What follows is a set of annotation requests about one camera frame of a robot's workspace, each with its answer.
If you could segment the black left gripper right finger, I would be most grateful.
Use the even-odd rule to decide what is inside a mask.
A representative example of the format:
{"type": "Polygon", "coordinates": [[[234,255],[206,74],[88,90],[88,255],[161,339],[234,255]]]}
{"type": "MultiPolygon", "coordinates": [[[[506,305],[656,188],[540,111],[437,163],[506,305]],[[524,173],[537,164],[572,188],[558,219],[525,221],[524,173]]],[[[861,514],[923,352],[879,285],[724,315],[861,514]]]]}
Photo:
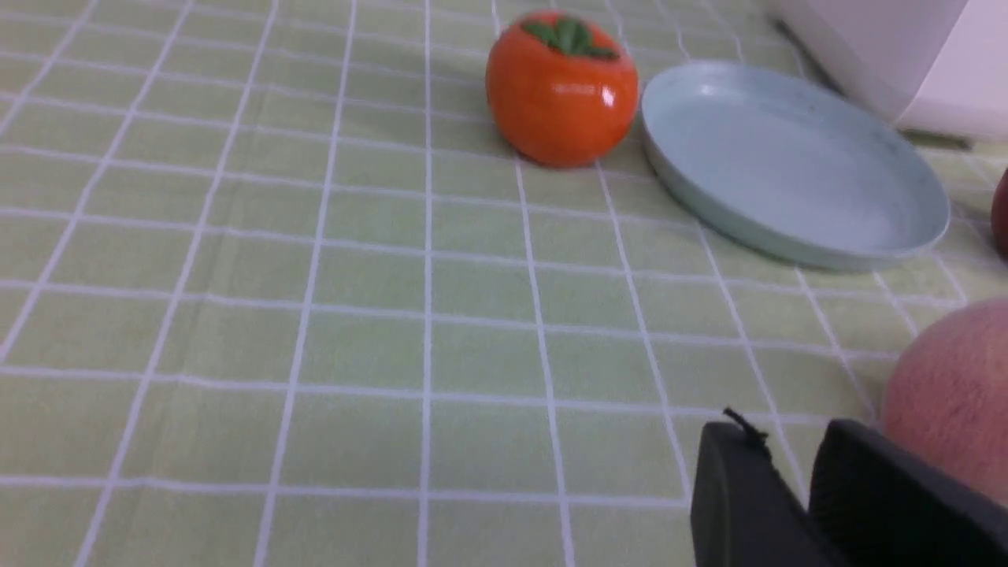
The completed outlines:
{"type": "Polygon", "coordinates": [[[810,516],[853,566],[1004,566],[1007,513],[860,422],[828,424],[810,516]]]}

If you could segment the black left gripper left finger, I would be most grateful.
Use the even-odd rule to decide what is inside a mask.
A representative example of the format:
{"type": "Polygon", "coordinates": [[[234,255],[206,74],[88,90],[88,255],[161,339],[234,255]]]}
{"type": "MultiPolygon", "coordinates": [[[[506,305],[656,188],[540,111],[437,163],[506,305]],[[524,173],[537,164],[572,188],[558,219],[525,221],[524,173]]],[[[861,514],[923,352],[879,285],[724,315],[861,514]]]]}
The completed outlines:
{"type": "Polygon", "coordinates": [[[702,428],[690,523],[698,566],[846,566],[734,409],[702,428]]]}

